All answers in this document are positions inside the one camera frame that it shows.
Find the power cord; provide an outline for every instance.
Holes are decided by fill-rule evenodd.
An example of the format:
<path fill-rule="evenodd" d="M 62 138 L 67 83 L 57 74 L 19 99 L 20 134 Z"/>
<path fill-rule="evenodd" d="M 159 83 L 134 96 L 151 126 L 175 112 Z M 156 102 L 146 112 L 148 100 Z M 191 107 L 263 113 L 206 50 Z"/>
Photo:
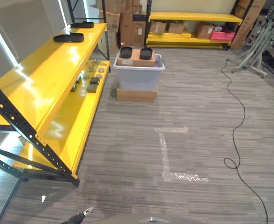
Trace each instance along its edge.
<path fill-rule="evenodd" d="M 236 172 L 237 172 L 237 174 L 238 174 L 238 176 L 239 176 L 239 178 L 240 178 L 240 180 L 260 199 L 260 201 L 261 201 L 261 203 L 262 203 L 262 205 L 263 205 L 263 208 L 264 208 L 264 211 L 265 211 L 265 214 L 266 214 L 266 220 L 267 220 L 267 224 L 268 224 L 268 215 L 267 215 L 267 209 L 266 209 L 266 206 L 264 205 L 264 202 L 263 202 L 263 200 L 261 199 L 261 197 L 243 180 L 243 178 L 241 177 L 241 175 L 240 175 L 240 173 L 239 173 L 239 167 L 240 167 L 240 153 L 239 153 L 239 151 L 238 151 L 238 148 L 237 148 L 237 146 L 236 146 L 236 143 L 235 143 L 235 139 L 234 139 L 234 132 L 235 132 L 235 130 L 236 129 L 238 129 L 239 127 L 241 127 L 242 126 L 242 124 L 244 123 L 244 120 L 245 120 L 245 118 L 246 118 L 246 109 L 245 109 L 245 106 L 243 105 L 243 103 L 241 102 L 241 100 L 237 97 L 237 96 L 235 96 L 231 91 L 230 91 L 230 89 L 229 89 L 229 86 L 230 86 L 230 84 L 232 83 L 232 79 L 228 76 L 228 75 L 226 75 L 225 74 L 225 72 L 223 71 L 223 69 L 225 69 L 226 67 L 227 67 L 227 62 L 228 62 L 228 59 L 226 60 L 226 63 L 225 63 L 225 66 L 223 67 L 223 68 L 221 68 L 221 72 L 227 77 L 227 78 L 229 78 L 229 80 L 230 80 L 230 82 L 229 82 L 229 84 L 227 85 L 227 90 L 228 90 L 228 92 L 231 94 L 231 95 L 233 95 L 233 97 L 234 98 L 236 98 L 238 101 L 239 101 L 239 103 L 242 105 L 242 107 L 243 107 L 243 111 L 244 111 L 244 116 L 243 116 L 243 119 L 242 119 L 242 121 L 241 121 L 241 123 L 239 124 L 239 125 L 237 125 L 234 129 L 233 129 L 233 131 L 232 131 L 232 140 L 233 140 L 233 144 L 234 144 L 234 148 L 235 148 L 235 151 L 236 151 L 236 153 L 237 153 L 237 155 L 238 155 L 238 157 L 239 157 L 239 162 L 238 162 L 238 164 L 233 160 L 233 159 L 231 159 L 231 158 L 229 158 L 229 157 L 226 157 L 226 158 L 224 158 L 224 160 L 223 160 L 223 162 L 224 162 L 224 164 L 225 164 L 225 166 L 227 166 L 228 168 L 230 168 L 230 169 L 235 169 L 236 170 Z M 229 160 L 229 161 L 231 161 L 233 164 L 234 164 L 234 166 L 232 167 L 232 166 L 229 166 L 229 165 L 227 165 L 227 163 L 226 163 L 226 161 L 227 160 Z"/>

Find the white wall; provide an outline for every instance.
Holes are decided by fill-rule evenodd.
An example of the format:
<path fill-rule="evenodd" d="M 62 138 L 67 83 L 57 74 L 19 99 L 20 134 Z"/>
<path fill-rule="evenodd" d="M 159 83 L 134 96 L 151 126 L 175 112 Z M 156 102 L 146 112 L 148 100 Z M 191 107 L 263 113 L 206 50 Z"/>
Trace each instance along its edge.
<path fill-rule="evenodd" d="M 62 6 L 67 12 L 67 5 Z M 64 23 L 57 0 L 0 0 L 0 26 L 17 51 L 17 61 L 21 62 L 61 31 Z M 7 39 L 4 39 L 13 51 Z M 0 77 L 12 67 L 0 45 Z"/>
<path fill-rule="evenodd" d="M 152 0 L 153 12 L 230 13 L 236 0 Z"/>

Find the brown box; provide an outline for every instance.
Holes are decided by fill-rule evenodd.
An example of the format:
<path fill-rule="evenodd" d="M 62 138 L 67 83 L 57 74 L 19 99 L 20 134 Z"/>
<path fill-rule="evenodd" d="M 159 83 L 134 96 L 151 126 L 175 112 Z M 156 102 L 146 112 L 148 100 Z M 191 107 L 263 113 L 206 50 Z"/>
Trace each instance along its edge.
<path fill-rule="evenodd" d="M 257 16 L 259 15 L 266 1 L 267 0 L 254 0 L 230 45 L 231 49 L 241 49 L 243 43 L 246 41 L 246 38 L 250 30 L 252 29 L 252 26 Z"/>
<path fill-rule="evenodd" d="M 124 45 L 132 45 L 133 14 L 121 14 L 120 17 L 120 41 Z"/>
<path fill-rule="evenodd" d="M 121 13 L 123 1 L 124 0 L 108 0 L 108 1 L 106 0 L 105 1 L 106 12 L 116 13 L 116 14 Z M 96 4 L 93 5 L 93 7 L 102 10 L 103 9 L 102 8 L 102 0 L 96 0 Z"/>
<path fill-rule="evenodd" d="M 133 49 L 130 58 L 118 58 L 117 65 L 121 66 L 134 66 L 134 67 L 155 67 L 156 56 L 155 52 L 152 52 L 150 60 L 140 59 L 140 49 Z"/>
<path fill-rule="evenodd" d="M 169 23 L 168 33 L 173 34 L 182 34 L 184 31 L 185 25 L 183 23 Z"/>
<path fill-rule="evenodd" d="M 244 9 L 247 9 L 251 0 L 239 0 L 238 6 Z"/>
<path fill-rule="evenodd" d="M 143 90 L 116 90 L 117 101 L 131 101 L 131 102 L 155 102 L 158 95 L 157 89 L 153 91 Z"/>
<path fill-rule="evenodd" d="M 121 0 L 122 1 L 122 14 L 132 14 L 133 0 Z"/>
<path fill-rule="evenodd" d="M 163 34 L 166 29 L 166 23 L 165 22 L 151 22 L 151 28 L 150 32 L 154 34 Z"/>
<path fill-rule="evenodd" d="M 142 5 L 133 5 L 132 12 L 133 12 L 133 14 L 141 14 L 142 13 Z"/>
<path fill-rule="evenodd" d="M 206 22 L 200 22 L 195 31 L 195 35 L 198 39 L 209 39 L 212 34 L 213 25 Z"/>
<path fill-rule="evenodd" d="M 99 10 L 99 17 L 103 18 L 103 11 Z M 120 14 L 106 12 L 107 29 L 118 32 Z"/>
<path fill-rule="evenodd" d="M 116 32 L 108 30 L 108 44 L 109 44 L 109 52 L 117 53 L 119 51 L 117 45 Z M 98 47 L 102 52 L 106 52 L 106 39 L 105 35 L 102 35 L 100 41 L 98 42 Z"/>
<path fill-rule="evenodd" d="M 133 46 L 144 45 L 145 27 L 146 27 L 145 21 L 133 22 L 133 28 L 132 28 Z"/>
<path fill-rule="evenodd" d="M 241 7 L 237 6 L 234 10 L 233 15 L 243 19 L 244 15 L 245 15 L 245 12 L 246 12 L 246 10 L 244 8 L 241 8 Z"/>

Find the plastic storage bin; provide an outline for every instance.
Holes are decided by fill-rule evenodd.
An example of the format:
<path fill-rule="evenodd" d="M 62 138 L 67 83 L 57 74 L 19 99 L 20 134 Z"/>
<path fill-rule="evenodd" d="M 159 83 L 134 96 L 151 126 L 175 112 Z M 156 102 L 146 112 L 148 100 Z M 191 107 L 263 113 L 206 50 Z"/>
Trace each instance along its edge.
<path fill-rule="evenodd" d="M 118 87 L 123 90 L 146 90 L 152 91 L 156 88 L 161 72 L 165 70 L 162 56 L 156 54 L 155 67 L 131 67 L 117 65 L 119 53 L 113 64 L 117 70 Z"/>
<path fill-rule="evenodd" d="M 226 33 L 221 31 L 212 31 L 210 36 L 211 41 L 232 41 L 235 36 L 235 32 Z"/>

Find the yellow shelf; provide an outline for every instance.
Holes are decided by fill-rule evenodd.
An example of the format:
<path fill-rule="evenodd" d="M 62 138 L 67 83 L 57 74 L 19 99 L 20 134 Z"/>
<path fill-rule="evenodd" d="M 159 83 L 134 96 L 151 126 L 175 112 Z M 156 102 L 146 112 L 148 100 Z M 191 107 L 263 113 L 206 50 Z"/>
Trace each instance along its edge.
<path fill-rule="evenodd" d="M 91 66 L 90 61 L 88 61 L 87 64 L 87 67 L 89 66 Z M 109 61 L 102 61 L 98 65 L 98 68 L 104 68 L 105 71 L 101 73 L 103 77 L 100 79 L 96 93 L 87 93 L 89 80 L 82 79 L 76 91 L 68 94 L 44 134 L 45 141 L 52 147 L 53 151 L 62 159 L 73 174 L 77 171 L 109 66 Z M 95 69 L 94 72 L 90 72 L 90 77 L 99 73 L 96 71 L 97 69 Z M 21 151 L 20 156 L 53 167 L 42 154 L 28 143 Z M 17 161 L 13 166 L 16 168 L 36 169 Z"/>
<path fill-rule="evenodd" d="M 179 42 L 150 42 L 146 45 L 149 48 L 205 48 L 223 49 L 222 43 L 179 43 Z"/>
<path fill-rule="evenodd" d="M 241 24 L 242 19 L 231 14 L 218 13 L 179 13 L 179 12 L 151 12 L 150 20 L 194 20 L 194 21 L 221 21 L 237 22 Z"/>
<path fill-rule="evenodd" d="M 169 39 L 189 39 L 191 38 L 191 33 L 188 31 L 185 31 L 182 34 L 171 34 L 171 33 L 163 33 L 163 34 L 152 34 L 149 33 L 147 39 L 151 39 L 154 41 L 166 41 Z"/>
<path fill-rule="evenodd" d="M 105 29 L 104 23 L 91 29 L 74 29 L 73 32 L 84 34 L 80 43 L 51 39 L 0 79 L 0 89 L 39 136 L 69 95 Z M 0 125 L 9 125 L 1 115 Z"/>
<path fill-rule="evenodd" d="M 210 39 L 198 39 L 195 35 L 191 35 L 191 38 L 178 37 L 173 35 L 153 35 L 149 34 L 146 39 L 148 44 L 155 44 L 156 42 L 176 42 L 176 43 L 228 43 L 230 41 L 211 41 Z"/>

